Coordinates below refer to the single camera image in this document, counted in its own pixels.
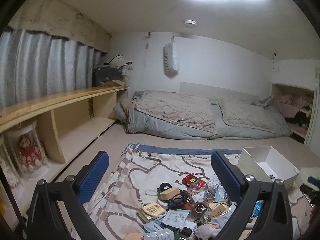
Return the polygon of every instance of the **white door frame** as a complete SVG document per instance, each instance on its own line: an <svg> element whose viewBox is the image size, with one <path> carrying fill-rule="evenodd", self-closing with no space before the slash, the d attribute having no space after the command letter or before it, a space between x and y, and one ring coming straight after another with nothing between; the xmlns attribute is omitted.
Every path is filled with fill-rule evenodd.
<svg viewBox="0 0 320 240"><path fill-rule="evenodd" d="M307 137L304 141L304 144L309 146L313 131L315 129L316 120L318 117L318 111L320 105L320 68L316 68L316 90L313 95L313 106L312 106L312 114L309 124L309 129L307 133Z"/></svg>

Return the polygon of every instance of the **pink clothing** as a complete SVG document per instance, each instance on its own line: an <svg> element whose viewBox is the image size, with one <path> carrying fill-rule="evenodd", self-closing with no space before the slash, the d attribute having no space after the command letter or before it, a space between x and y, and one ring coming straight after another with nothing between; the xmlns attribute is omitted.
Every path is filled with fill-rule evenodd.
<svg viewBox="0 0 320 240"><path fill-rule="evenodd" d="M277 106L284 118L294 118L297 112L309 102L308 98L295 94L286 94L277 97Z"/></svg>

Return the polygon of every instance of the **glass jar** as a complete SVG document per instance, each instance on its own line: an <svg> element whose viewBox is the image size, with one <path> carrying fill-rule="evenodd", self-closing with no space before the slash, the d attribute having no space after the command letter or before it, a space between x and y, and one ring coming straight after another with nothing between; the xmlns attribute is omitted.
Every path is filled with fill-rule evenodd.
<svg viewBox="0 0 320 240"><path fill-rule="evenodd" d="M37 179L49 168L36 126L37 120L26 121L6 133L19 170L26 179Z"/></svg>
<svg viewBox="0 0 320 240"><path fill-rule="evenodd" d="M16 201L19 201L23 193L23 184L15 169L12 160L4 144L3 135L0 135L0 166L10 186ZM10 204L3 185L0 185L0 198L3 203Z"/></svg>

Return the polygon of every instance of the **floor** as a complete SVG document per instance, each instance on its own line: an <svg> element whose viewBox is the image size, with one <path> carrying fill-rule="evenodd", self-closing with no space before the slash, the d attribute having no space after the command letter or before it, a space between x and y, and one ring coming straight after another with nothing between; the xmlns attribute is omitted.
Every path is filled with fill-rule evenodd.
<svg viewBox="0 0 320 240"><path fill-rule="evenodd" d="M301 167L320 167L320 158L305 145L290 137L271 138L263 140L200 140L185 141L160 138L147 134L127 134L121 124L112 125L92 145L90 145L61 174L57 181L62 181L70 174L76 175L88 164L94 156L103 150L109 155L109 168L105 176L109 176L115 168L121 153L128 143L142 143L165 148L198 148L198 149L239 149L243 147L273 146L299 170Z"/></svg>

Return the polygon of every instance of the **blue rug border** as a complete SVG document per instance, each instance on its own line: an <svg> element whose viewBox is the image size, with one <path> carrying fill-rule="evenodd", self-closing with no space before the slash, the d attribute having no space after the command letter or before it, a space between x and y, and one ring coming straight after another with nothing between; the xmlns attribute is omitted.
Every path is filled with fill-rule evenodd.
<svg viewBox="0 0 320 240"><path fill-rule="evenodd" d="M240 154L241 150L228 150L228 149L180 149L180 148L162 148L151 145L145 145L141 143L129 143L129 148L136 149L138 151L144 151L157 154L175 154L175 155L211 155L214 152L221 152L227 155Z"/></svg>

